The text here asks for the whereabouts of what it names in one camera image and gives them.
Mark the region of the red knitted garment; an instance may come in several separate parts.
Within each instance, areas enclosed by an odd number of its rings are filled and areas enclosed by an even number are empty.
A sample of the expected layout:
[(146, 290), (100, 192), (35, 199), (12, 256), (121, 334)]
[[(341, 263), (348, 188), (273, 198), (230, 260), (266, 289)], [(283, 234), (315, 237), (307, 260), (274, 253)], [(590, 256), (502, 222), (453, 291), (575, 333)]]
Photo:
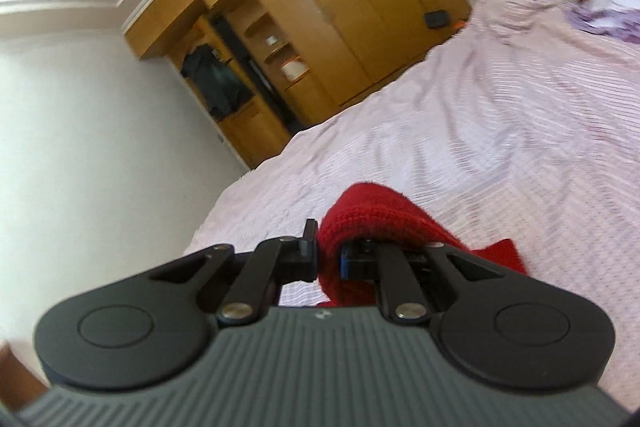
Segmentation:
[(423, 247), (440, 242), (526, 274), (526, 266), (511, 239), (472, 249), (392, 188), (370, 182), (349, 187), (329, 209), (318, 231), (318, 281), (326, 301), (321, 308), (373, 306), (373, 285), (341, 278), (341, 251), (356, 239), (382, 239), (401, 246)]

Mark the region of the pink checked bed sheet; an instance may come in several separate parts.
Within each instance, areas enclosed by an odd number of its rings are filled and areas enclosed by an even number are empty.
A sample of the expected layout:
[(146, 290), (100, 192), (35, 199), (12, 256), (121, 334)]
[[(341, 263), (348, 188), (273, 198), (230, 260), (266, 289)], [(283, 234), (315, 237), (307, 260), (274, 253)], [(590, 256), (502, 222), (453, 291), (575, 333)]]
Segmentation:
[(478, 0), (424, 61), (228, 187), (190, 251), (295, 235), (358, 182), (466, 246), (511, 239), (533, 277), (597, 303), (616, 330), (602, 387), (638, 407), (636, 44), (574, 28), (558, 2)]

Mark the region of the dark hanging jacket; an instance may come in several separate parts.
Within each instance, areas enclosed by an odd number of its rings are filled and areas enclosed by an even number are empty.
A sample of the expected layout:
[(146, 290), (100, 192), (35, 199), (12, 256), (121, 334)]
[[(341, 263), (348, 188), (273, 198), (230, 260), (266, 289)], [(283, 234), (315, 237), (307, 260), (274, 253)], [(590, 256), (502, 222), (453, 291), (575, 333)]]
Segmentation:
[(190, 78), (204, 96), (207, 112), (216, 120), (236, 113), (254, 93), (208, 44), (198, 46), (183, 59), (180, 74)]

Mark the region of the white container on shelf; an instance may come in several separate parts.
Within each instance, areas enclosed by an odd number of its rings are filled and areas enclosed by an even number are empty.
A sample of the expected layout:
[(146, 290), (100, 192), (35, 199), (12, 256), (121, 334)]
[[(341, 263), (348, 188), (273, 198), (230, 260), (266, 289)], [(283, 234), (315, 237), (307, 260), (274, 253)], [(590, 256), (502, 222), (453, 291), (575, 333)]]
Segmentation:
[(289, 57), (280, 65), (282, 75), (289, 82), (299, 80), (300, 77), (308, 72), (308, 69), (306, 62), (299, 56)]

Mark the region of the black bag by wardrobe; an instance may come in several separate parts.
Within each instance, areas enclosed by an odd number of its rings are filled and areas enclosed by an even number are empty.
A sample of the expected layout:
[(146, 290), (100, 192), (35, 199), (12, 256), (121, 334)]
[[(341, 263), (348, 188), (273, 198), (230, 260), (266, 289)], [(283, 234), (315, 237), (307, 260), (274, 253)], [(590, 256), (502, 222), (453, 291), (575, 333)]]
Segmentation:
[(424, 22), (430, 29), (442, 29), (450, 26), (451, 18), (446, 10), (436, 10), (426, 12)]

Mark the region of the wooden wardrobe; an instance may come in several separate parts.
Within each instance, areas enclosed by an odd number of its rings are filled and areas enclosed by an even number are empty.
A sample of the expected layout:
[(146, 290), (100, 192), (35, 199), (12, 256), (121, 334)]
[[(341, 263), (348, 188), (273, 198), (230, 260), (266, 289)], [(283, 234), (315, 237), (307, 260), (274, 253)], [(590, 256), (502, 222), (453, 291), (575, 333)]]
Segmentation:
[[(424, 14), (446, 10), (449, 27)], [(469, 15), (468, 0), (148, 0), (126, 30), (140, 58), (181, 67), (208, 44), (254, 93), (216, 120), (247, 166), (279, 155), (299, 130), (320, 124), (396, 80), (447, 40)], [(301, 57), (309, 69), (289, 82), (280, 65)]]

